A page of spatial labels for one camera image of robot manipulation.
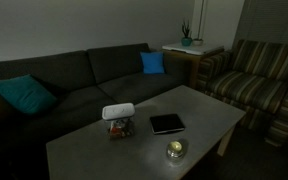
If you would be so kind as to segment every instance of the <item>blue pillow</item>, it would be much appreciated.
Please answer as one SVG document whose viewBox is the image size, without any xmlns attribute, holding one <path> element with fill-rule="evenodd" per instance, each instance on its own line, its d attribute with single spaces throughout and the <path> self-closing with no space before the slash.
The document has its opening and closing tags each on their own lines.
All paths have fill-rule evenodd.
<svg viewBox="0 0 288 180">
<path fill-rule="evenodd" d="M 30 115 L 48 109 L 57 100 L 31 75 L 0 80 L 0 95 L 14 108 Z"/>
<path fill-rule="evenodd" d="M 163 74 L 163 53 L 162 52 L 152 52 L 144 53 L 141 52 L 142 62 L 144 66 L 145 74 Z"/>
</svg>

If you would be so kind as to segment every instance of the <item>tablet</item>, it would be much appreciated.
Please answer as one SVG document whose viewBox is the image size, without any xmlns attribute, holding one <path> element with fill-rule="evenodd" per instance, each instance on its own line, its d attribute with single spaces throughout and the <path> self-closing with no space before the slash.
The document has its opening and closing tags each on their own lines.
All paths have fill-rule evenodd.
<svg viewBox="0 0 288 180">
<path fill-rule="evenodd" d="M 154 134 L 166 134 L 185 129 L 184 124 L 177 114 L 165 114 L 150 117 L 152 131 Z"/>
</svg>

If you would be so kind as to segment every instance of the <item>gray coffee table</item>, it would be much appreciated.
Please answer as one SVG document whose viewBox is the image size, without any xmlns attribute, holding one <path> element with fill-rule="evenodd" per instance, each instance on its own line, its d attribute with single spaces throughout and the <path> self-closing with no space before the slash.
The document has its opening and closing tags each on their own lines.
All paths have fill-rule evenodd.
<svg viewBox="0 0 288 180">
<path fill-rule="evenodd" d="M 47 143 L 51 180 L 180 179 L 219 140 L 224 154 L 235 124 L 245 112 L 185 86 L 135 106 L 136 134 L 110 141 L 103 121 Z M 184 131 L 153 135 L 149 117 L 177 113 Z M 186 154 L 179 162 L 166 156 L 170 141 L 183 140 Z"/>
</svg>

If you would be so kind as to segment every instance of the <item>striped armchair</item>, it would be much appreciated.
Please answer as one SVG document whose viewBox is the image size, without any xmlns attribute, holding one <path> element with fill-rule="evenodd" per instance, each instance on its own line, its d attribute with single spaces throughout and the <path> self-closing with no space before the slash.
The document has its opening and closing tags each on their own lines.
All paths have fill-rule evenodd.
<svg viewBox="0 0 288 180">
<path fill-rule="evenodd" d="M 203 59 L 197 89 L 246 111 L 241 126 L 281 146 L 288 137 L 288 44 L 240 40 Z"/>
</svg>

